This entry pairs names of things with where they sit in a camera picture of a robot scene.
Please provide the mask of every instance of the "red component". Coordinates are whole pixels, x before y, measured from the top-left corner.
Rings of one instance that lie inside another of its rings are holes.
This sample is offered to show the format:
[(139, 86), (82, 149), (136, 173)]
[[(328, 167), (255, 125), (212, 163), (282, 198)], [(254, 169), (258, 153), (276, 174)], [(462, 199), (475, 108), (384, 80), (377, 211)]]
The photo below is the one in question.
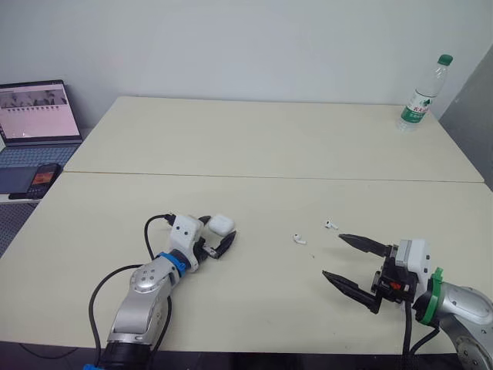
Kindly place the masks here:
[(392, 289), (394, 289), (395, 291), (399, 291), (401, 288), (402, 288), (402, 285), (400, 285), (399, 283), (394, 283), (394, 282), (391, 282), (390, 283), (390, 286), (392, 287)]

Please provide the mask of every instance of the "blue ring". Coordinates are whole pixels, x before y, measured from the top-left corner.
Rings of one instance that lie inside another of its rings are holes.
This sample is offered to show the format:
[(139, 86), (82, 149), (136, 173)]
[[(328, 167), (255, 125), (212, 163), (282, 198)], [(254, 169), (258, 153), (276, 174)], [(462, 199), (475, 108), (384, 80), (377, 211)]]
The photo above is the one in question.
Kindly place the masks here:
[(178, 258), (171, 254), (167, 254), (164, 252), (161, 252), (158, 254), (159, 257), (164, 257), (165, 259), (169, 260), (172, 264), (176, 266), (179, 272), (179, 276), (182, 277), (182, 275), (185, 274), (186, 271), (186, 265), (183, 262), (180, 262)]

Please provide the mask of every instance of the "bottle label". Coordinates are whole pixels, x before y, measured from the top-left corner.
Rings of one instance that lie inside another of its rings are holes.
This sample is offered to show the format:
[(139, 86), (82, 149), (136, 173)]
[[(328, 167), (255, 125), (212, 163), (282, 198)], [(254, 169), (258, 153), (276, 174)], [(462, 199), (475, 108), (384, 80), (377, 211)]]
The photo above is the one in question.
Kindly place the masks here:
[(410, 123), (418, 123), (423, 119), (433, 99), (434, 96), (421, 95), (415, 90), (411, 101), (402, 111), (401, 118)]

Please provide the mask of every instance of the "laptop keyboard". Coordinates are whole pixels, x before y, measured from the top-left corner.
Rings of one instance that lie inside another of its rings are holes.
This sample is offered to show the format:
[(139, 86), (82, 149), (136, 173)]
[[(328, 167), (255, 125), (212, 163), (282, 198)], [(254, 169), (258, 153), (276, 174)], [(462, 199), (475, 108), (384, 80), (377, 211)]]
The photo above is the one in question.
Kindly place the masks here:
[(58, 163), (63, 167), (76, 149), (77, 146), (58, 148), (5, 148), (0, 153), (0, 168), (37, 167), (45, 163)]

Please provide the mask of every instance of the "laptop screen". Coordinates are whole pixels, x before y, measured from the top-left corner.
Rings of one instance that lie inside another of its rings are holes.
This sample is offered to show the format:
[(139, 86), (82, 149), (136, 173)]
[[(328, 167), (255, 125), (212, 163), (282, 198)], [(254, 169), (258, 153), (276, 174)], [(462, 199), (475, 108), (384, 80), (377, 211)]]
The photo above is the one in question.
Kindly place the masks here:
[(78, 142), (63, 81), (0, 85), (0, 134), (5, 144)]

